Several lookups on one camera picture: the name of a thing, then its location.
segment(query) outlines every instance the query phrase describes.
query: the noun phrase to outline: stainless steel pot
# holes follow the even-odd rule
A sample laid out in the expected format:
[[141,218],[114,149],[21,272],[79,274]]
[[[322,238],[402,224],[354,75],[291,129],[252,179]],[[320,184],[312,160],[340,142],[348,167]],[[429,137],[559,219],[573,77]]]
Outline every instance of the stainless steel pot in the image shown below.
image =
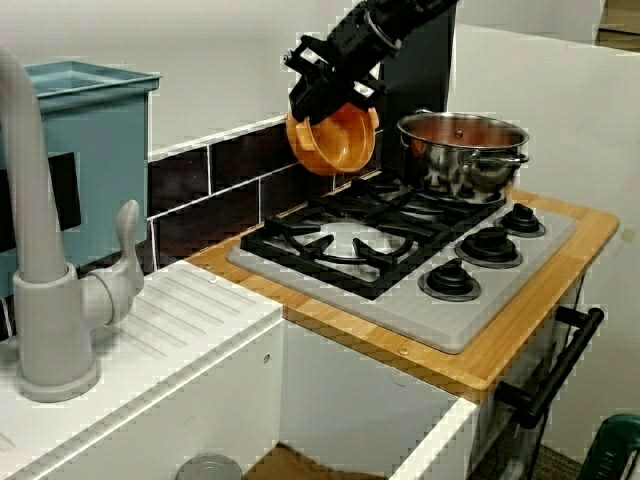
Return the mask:
[[501,198],[529,161],[529,135],[515,125],[463,113],[419,110],[398,122],[408,184],[468,203]]

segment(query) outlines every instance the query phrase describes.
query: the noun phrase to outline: faucet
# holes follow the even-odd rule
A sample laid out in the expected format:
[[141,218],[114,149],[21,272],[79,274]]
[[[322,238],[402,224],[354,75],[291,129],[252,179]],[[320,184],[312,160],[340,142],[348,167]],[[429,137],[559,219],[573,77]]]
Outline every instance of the faucet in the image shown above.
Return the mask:
[[70,400],[100,378],[92,331],[126,316],[144,287],[135,251],[139,206],[130,200],[117,215],[120,260],[79,280],[64,256],[38,99],[24,67],[1,45],[0,130],[18,254],[17,385],[32,401]]

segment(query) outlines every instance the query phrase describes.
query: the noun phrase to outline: tile backsplash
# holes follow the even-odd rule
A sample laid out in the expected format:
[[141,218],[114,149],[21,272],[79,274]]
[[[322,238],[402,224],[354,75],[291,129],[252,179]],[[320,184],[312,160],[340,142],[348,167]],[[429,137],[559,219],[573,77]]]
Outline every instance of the tile backsplash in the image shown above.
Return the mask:
[[[376,151],[357,175],[320,177],[298,163],[283,120],[149,162],[147,240],[137,246],[145,275],[379,169],[381,144],[378,132]],[[119,257],[80,267],[78,275]],[[9,297],[0,304],[0,340],[15,334],[12,303]]]

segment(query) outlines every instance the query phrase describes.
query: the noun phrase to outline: blue container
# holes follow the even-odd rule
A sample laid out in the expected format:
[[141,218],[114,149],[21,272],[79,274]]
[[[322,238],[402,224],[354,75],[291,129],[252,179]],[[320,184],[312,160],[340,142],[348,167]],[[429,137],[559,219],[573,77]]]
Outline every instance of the blue container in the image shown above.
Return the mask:
[[[67,260],[77,267],[118,251],[115,218],[130,199],[141,207],[136,241],[144,241],[148,94],[160,75],[75,61],[25,69],[38,96],[49,157],[75,156],[82,221],[62,232]],[[0,148],[0,169],[6,168],[3,156]],[[11,293],[16,270],[15,249],[0,253],[0,297]]]

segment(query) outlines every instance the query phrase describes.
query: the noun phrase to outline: white wall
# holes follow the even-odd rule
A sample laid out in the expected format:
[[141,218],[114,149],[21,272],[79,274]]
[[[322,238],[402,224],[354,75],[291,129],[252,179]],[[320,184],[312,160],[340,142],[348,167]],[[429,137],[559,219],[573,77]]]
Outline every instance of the white wall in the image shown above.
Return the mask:
[[326,35],[352,0],[21,0],[0,43],[23,64],[77,59],[159,72],[152,150],[286,113],[281,65],[300,32]]
[[545,443],[580,461],[602,420],[640,414],[640,55],[460,25],[448,110],[531,136],[518,188],[605,210],[620,232],[590,270],[583,311],[607,320],[560,392]]
[[463,0],[456,23],[592,44],[605,0]]

